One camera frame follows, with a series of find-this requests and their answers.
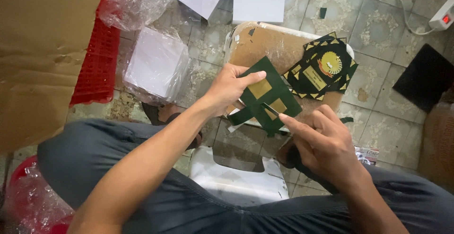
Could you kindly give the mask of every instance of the red switch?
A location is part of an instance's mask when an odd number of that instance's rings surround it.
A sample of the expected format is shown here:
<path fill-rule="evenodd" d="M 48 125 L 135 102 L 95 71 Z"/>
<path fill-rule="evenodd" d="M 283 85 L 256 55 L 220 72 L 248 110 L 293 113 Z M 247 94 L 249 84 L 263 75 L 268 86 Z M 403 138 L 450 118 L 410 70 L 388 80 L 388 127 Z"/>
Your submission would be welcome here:
<path fill-rule="evenodd" d="M 445 23 L 449 23 L 449 22 L 451 22 L 451 18 L 450 18 L 448 15 L 446 15 L 446 16 L 443 18 L 443 21 L 444 21 Z"/>

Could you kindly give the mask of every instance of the fingernail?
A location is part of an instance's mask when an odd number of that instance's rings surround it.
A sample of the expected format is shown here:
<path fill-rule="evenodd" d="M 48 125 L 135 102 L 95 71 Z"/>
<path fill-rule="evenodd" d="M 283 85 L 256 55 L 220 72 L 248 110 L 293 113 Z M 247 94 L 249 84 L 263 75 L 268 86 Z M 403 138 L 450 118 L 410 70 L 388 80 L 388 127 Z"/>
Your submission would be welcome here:
<path fill-rule="evenodd" d="M 265 71 L 258 72 L 258 77 L 260 77 L 260 78 L 266 77 L 266 72 Z"/>

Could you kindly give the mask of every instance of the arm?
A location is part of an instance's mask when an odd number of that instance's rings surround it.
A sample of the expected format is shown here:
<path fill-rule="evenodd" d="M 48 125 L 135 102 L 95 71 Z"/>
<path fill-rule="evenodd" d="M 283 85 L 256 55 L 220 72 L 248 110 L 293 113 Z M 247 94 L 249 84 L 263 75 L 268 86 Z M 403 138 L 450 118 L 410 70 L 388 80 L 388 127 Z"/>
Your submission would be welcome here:
<path fill-rule="evenodd" d="M 345 197 L 355 231 L 408 233 L 358 161 L 348 128 L 330 107 L 322 105 L 316 109 L 305 124 L 283 114 L 279 118 L 293 133 L 302 163 Z"/>
<path fill-rule="evenodd" d="M 121 233 L 122 225 L 161 184 L 206 121 L 223 114 L 246 86 L 266 76 L 258 72 L 236 78 L 246 70 L 226 64 L 205 96 L 112 167 L 77 210 L 68 233 Z"/>

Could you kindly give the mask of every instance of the gray pants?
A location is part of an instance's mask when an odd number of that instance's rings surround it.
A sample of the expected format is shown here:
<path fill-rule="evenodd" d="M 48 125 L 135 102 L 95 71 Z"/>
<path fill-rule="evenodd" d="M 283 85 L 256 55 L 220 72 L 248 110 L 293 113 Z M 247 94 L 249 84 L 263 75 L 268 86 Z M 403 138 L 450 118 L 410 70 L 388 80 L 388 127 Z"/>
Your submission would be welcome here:
<path fill-rule="evenodd" d="M 102 119 L 73 122 L 63 133 L 39 145 L 38 167 L 55 192 L 72 208 L 78 208 L 112 166 L 162 128 Z M 304 166 L 297 168 L 317 179 Z M 454 196 L 450 193 L 418 176 L 366 168 L 410 233 L 453 232 Z M 219 200 L 172 169 L 124 225 L 123 233 L 332 234 L 351 233 L 351 228 L 340 194 L 239 207 Z"/>

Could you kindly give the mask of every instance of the white cable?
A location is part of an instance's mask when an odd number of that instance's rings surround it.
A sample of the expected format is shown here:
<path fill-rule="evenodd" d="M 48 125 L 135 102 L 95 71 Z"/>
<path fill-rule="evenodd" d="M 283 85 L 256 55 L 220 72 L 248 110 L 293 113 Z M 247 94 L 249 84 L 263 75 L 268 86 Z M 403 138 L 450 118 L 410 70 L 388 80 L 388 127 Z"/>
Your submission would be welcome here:
<path fill-rule="evenodd" d="M 432 29 L 432 30 L 430 30 L 430 31 L 428 31 L 428 32 L 426 32 L 426 33 L 422 33 L 422 34 L 415 32 L 415 31 L 410 27 L 410 25 L 408 24 L 407 16 L 405 15 L 406 10 L 405 10 L 405 7 L 404 7 L 404 1 L 402 1 L 402 0 L 399 0 L 399 1 L 400 1 L 400 4 L 402 5 L 402 9 L 404 10 L 404 20 L 405 20 L 405 25 L 407 26 L 407 28 L 408 28 L 408 30 L 409 30 L 410 32 L 412 32 L 413 34 L 416 34 L 416 35 L 421 35 L 421 36 L 423 36 L 423 35 L 427 35 L 427 34 L 432 33 L 433 31 L 435 31 L 435 28 L 434 28 L 434 29 Z"/>

